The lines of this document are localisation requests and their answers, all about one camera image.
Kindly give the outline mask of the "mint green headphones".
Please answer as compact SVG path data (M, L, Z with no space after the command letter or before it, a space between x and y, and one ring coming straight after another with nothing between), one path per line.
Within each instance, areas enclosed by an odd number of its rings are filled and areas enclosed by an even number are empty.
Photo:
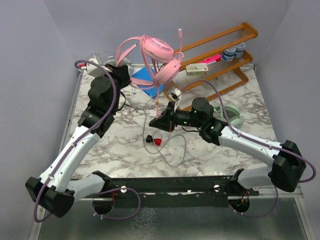
M213 116L219 119L220 121L226 122L226 116L229 119L231 125L236 128L240 129L244 123L244 117L241 116L240 109L234 104L225 104L224 105L226 114L224 114L222 106L220 104L213 105Z

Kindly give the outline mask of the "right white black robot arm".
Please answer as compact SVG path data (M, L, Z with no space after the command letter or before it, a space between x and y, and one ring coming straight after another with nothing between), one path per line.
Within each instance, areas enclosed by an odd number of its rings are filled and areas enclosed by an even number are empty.
M149 126L172 132L176 126L199 129L199 136L207 143L232 148L260 160L264 167L239 169L231 178L229 189L240 196L253 187L274 185L292 193L295 191L306 169L297 145L268 141L241 132L227 122L214 117L214 108L204 97L192 101L191 110L175 109L170 101L161 116L150 121Z

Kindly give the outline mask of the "pink grey headphones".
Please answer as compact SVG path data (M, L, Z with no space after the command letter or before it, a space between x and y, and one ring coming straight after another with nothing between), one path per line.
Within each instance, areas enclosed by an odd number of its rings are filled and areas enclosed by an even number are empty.
M159 87L174 80L184 60L182 49L175 52L165 41L148 35L128 38L118 47L116 61L123 58L139 46L144 65L152 78L152 83L131 77L131 84L148 88Z

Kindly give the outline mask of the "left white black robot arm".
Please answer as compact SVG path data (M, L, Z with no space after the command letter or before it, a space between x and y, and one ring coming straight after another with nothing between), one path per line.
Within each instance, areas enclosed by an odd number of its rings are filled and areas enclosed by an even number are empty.
M127 65L95 66L102 75L91 82L89 103L70 140L39 177L30 177L25 183L35 206L43 207L57 218L66 215L78 200L95 194L103 198L111 190L108 176L100 171L72 180L84 157L112 125L115 114L120 110L121 90L131 83Z

